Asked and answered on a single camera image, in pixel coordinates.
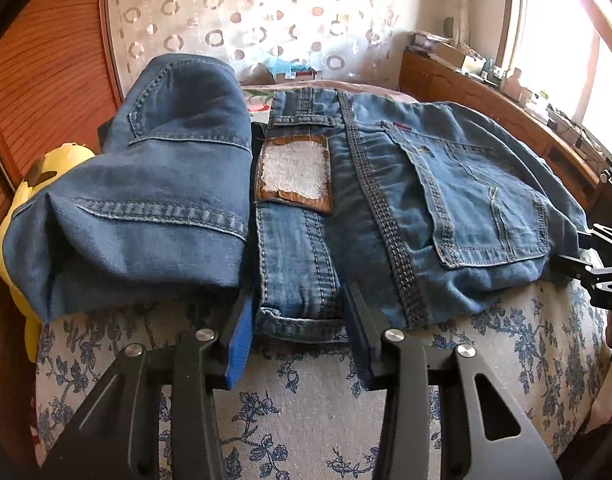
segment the stuffed animal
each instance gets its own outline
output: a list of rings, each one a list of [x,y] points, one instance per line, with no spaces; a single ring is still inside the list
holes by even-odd
[[[61,177],[68,170],[93,156],[95,156],[95,153],[85,146],[79,146],[78,144],[62,144],[60,147],[52,150],[52,152],[48,152],[38,158],[26,173],[22,183],[19,184],[15,196],[13,197],[13,203],[0,226],[0,276],[10,288],[10,294],[13,297],[15,305],[26,317],[24,343],[28,358],[33,363],[37,356],[42,322],[39,317],[37,317],[37,314],[33,312],[28,300],[10,279],[8,271],[6,270],[3,254],[4,236],[6,235],[6,230],[10,225],[10,219],[15,209],[24,202],[30,200],[33,195]]]

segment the denim pants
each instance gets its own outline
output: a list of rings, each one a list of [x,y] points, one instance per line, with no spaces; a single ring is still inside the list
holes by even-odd
[[[3,254],[39,317],[237,288],[250,118],[226,64],[169,54],[106,125],[103,153],[13,214]]]
[[[277,92],[266,142],[325,137],[332,210],[255,207],[258,329],[305,342],[345,337],[340,283],[394,326],[470,315],[503,289],[578,254],[585,214],[545,162],[494,121],[452,103]]]

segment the metal screw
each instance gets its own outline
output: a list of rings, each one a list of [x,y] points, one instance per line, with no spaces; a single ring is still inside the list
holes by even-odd
[[[457,346],[457,352],[462,357],[474,357],[476,350],[472,345],[459,345]]]
[[[401,332],[401,330],[398,330],[396,328],[390,328],[388,330],[386,330],[386,339],[388,339],[388,341],[392,341],[393,343],[399,343],[400,341],[404,340],[404,337],[406,337],[406,335]]]
[[[142,345],[140,345],[139,343],[130,343],[125,349],[124,352],[126,353],[126,355],[128,355],[128,357],[137,357],[142,355],[142,352],[144,352],[144,349],[142,348]]]
[[[198,341],[210,341],[215,339],[215,333],[210,328],[202,328],[195,332],[195,338]]]

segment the bed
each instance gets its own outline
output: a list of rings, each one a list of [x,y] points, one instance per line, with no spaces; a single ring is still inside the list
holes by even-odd
[[[309,83],[368,91],[414,102],[398,92],[331,81]],[[267,120],[281,86],[244,87],[252,120]],[[600,265],[597,255],[583,257]],[[205,309],[192,302],[137,305],[79,314],[45,325],[36,366],[35,447],[43,462],[86,394],[131,342],[174,344]],[[610,364],[606,313],[589,305],[578,282],[566,288],[538,281],[508,290],[490,309],[416,332],[422,342],[453,348],[473,344],[516,397],[554,457],[590,411]],[[160,399],[160,478],[172,478],[170,391]],[[347,346],[304,346],[257,338],[244,377],[215,396],[228,480],[371,478],[385,400],[366,391]],[[431,473],[439,478],[439,398],[431,403]]]

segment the leather patch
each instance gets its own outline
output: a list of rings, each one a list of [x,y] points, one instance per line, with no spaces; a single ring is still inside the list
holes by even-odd
[[[297,135],[267,139],[255,178],[256,200],[333,210],[330,155],[324,136]]]

